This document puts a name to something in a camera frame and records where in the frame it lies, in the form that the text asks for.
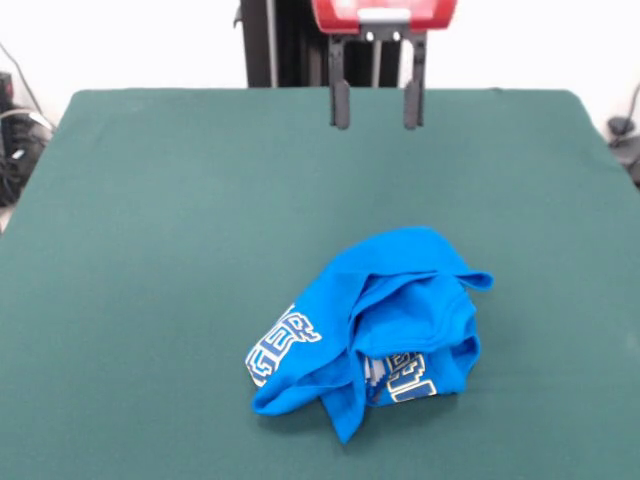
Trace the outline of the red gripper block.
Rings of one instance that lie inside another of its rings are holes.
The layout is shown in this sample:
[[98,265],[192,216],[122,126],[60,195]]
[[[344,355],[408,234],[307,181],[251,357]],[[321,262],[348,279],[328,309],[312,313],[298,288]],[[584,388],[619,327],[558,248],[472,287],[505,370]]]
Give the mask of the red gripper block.
[[350,125],[350,86],[344,76],[345,41],[339,35],[358,36],[367,27],[398,27],[408,31],[413,47],[411,78],[404,88],[404,126],[423,126],[427,32],[446,29],[453,19],[456,0],[334,1],[313,0],[312,11],[321,32],[329,37],[328,78],[331,121],[338,129]]

